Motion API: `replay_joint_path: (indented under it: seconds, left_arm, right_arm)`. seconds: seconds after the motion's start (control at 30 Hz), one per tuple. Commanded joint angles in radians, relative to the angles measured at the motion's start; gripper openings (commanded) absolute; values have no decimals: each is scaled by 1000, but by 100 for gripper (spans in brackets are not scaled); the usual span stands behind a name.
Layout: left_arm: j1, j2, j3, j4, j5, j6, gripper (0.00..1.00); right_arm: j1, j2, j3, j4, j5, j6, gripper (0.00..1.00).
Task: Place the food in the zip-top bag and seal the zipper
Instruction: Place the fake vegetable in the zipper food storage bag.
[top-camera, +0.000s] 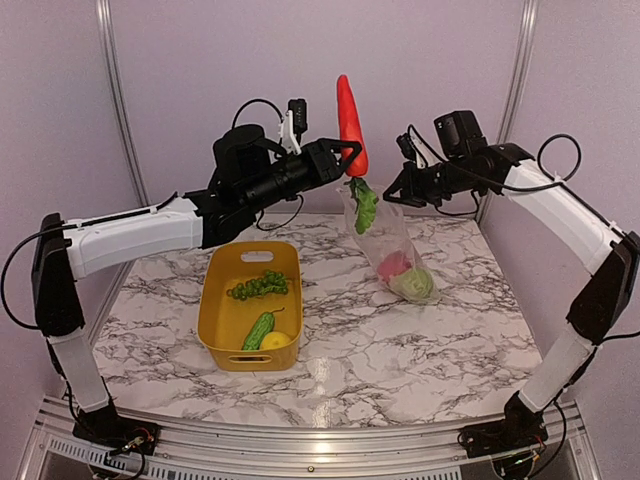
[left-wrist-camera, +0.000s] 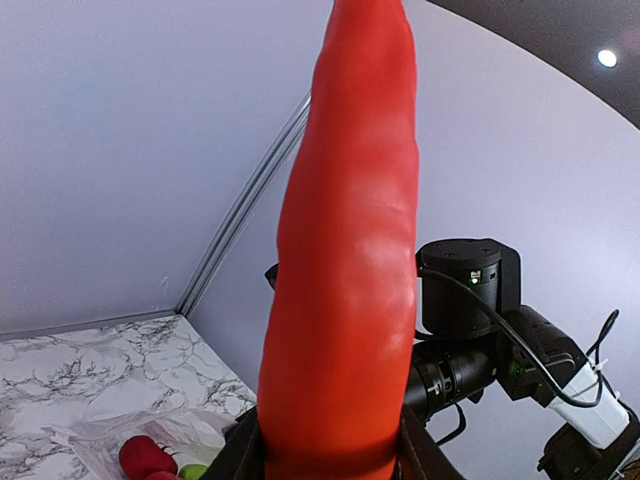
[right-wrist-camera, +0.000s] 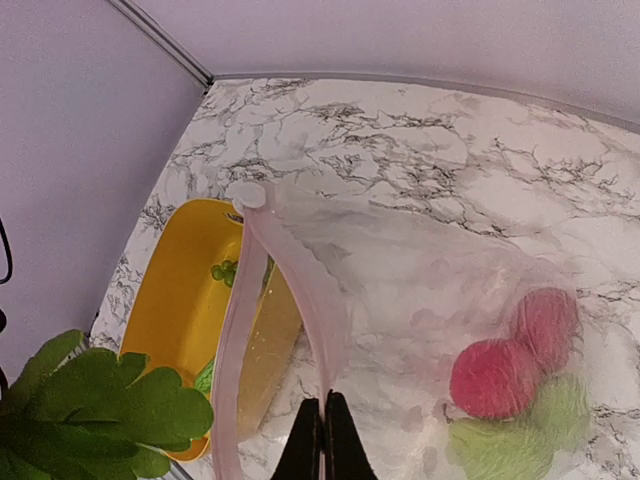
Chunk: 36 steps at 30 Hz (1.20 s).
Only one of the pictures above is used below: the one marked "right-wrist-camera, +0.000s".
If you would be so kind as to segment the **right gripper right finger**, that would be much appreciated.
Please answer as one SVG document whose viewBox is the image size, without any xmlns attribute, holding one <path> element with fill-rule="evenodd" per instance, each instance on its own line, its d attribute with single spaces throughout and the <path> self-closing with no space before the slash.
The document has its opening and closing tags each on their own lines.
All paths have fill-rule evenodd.
<svg viewBox="0 0 640 480">
<path fill-rule="evenodd" d="M 324 420 L 325 478 L 377 480 L 344 395 L 330 391 Z"/>
</svg>

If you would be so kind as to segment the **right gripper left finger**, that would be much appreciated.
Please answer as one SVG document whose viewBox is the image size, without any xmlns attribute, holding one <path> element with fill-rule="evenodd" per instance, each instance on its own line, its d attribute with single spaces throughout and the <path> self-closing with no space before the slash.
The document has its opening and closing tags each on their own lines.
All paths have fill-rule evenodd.
<svg viewBox="0 0 640 480">
<path fill-rule="evenodd" d="M 272 480 L 318 480 L 323 448 L 319 401 L 302 401 Z"/>
</svg>

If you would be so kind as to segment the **green toy bitter gourd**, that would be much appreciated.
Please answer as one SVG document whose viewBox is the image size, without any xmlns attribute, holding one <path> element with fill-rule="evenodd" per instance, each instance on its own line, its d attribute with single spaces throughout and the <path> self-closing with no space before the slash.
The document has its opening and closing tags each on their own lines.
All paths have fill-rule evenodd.
<svg viewBox="0 0 640 480">
<path fill-rule="evenodd" d="M 215 359 L 212 358 L 200 370 L 194 380 L 194 388 L 205 396 L 208 396 L 211 393 L 214 367 Z"/>
</svg>

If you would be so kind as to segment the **clear zip top bag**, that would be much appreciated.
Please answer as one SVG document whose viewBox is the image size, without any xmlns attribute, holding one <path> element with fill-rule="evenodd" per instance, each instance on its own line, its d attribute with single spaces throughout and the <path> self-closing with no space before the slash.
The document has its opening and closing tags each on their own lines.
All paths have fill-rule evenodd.
<svg viewBox="0 0 640 480">
<path fill-rule="evenodd" d="M 212 463 L 219 479 L 250 479 L 249 443 L 238 439 L 238 395 L 267 266 L 279 269 L 297 306 L 317 371 L 323 423 L 330 391 L 344 395 L 377 479 L 468 479 L 453 463 L 449 424 L 509 421 L 527 413 L 551 377 L 587 389 L 583 327 L 570 278 L 516 246 L 429 217 L 355 198 L 328 198 L 293 182 L 238 183 L 229 197 L 243 220 L 242 246 L 213 373 Z M 473 417 L 451 399 L 458 355 L 487 339 L 513 339 L 512 315 L 528 292 L 566 290 L 579 314 L 566 366 L 543 373 L 529 408 L 506 419 Z M 557 452 L 542 479 L 564 479 L 582 460 Z M 288 434 L 254 441 L 271 479 Z"/>
</svg>

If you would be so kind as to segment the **green toy cabbage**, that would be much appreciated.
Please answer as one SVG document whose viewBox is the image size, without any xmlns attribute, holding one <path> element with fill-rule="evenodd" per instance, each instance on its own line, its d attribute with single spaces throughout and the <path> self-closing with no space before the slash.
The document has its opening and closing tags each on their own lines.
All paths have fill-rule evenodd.
<svg viewBox="0 0 640 480">
<path fill-rule="evenodd" d="M 449 424 L 453 463 L 468 479 L 542 479 L 557 452 L 575 452 L 590 423 L 587 389 L 573 374 L 555 375 L 531 409 L 509 421 L 461 418 Z"/>
</svg>

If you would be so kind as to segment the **green toy grapes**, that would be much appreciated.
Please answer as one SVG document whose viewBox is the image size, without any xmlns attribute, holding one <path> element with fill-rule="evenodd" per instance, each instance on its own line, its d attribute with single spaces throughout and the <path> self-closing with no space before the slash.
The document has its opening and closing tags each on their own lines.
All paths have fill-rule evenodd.
<svg viewBox="0 0 640 480">
<path fill-rule="evenodd" d="M 212 279 L 231 288 L 235 281 L 238 264 L 238 261 L 226 259 L 213 265 L 210 269 Z"/>
</svg>

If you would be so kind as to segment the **orange toy carrot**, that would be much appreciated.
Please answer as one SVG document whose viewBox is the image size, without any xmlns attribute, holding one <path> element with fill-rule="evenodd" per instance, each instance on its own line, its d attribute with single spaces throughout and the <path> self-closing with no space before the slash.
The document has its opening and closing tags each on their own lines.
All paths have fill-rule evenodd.
<svg viewBox="0 0 640 480">
<path fill-rule="evenodd" d="M 209 400 L 174 369 L 85 340 L 63 332 L 1 381 L 2 478 L 157 479 L 209 432 Z"/>
</svg>

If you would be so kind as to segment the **red toy apple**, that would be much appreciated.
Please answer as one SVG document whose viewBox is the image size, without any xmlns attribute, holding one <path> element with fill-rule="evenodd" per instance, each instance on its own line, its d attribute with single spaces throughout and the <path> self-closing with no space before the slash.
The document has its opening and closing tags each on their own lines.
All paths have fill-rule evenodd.
<svg viewBox="0 0 640 480">
<path fill-rule="evenodd" d="M 528 292 L 516 305 L 512 321 L 515 340 L 528 349 L 543 373 L 566 366 L 579 326 L 577 303 L 569 292 L 554 287 Z"/>
</svg>

